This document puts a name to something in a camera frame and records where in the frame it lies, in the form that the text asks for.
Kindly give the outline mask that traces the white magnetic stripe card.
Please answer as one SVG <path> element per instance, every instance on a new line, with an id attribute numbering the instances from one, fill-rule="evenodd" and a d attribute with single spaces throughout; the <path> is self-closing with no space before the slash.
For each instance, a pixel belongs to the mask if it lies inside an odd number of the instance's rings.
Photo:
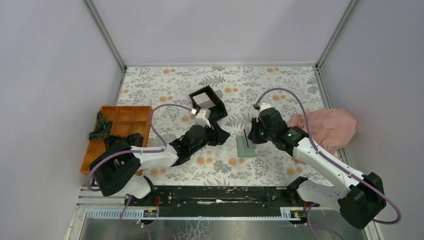
<path id="1" fill-rule="evenodd" d="M 251 141 L 249 140 L 249 133 L 250 132 L 251 132 L 251 130 L 250 130 L 249 127 L 245 127 L 243 129 L 243 135 L 244 135 L 244 139 L 245 139 L 245 145 L 246 145 L 247 148 L 250 148 L 251 145 L 252 145 Z"/>

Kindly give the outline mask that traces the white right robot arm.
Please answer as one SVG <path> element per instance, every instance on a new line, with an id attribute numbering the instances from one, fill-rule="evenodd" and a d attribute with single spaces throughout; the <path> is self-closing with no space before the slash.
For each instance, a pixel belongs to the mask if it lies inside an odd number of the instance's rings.
<path id="1" fill-rule="evenodd" d="M 287 186 L 287 201 L 293 206 L 315 203 L 337 211 L 353 227 L 364 229 L 386 206 L 382 179 L 350 168 L 320 147 L 299 127 L 289 127 L 280 112 L 265 103 L 255 105 L 247 138 L 254 144 L 272 143 L 277 149 L 306 163 L 332 185 L 298 177 Z"/>

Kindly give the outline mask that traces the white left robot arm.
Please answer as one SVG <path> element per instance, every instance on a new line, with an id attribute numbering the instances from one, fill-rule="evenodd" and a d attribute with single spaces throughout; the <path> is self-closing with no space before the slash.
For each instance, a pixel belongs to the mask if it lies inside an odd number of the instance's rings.
<path id="1" fill-rule="evenodd" d="M 183 165 L 205 146 L 221 146 L 229 137 L 229 132 L 212 123 L 210 126 L 192 125 L 184 135 L 165 146 L 139 147 L 121 140 L 89 165 L 88 180 L 94 180 L 98 187 L 88 189 L 101 192 L 104 197 L 128 194 L 148 206 L 155 200 L 153 185 L 146 177 L 137 176 L 137 171 Z"/>

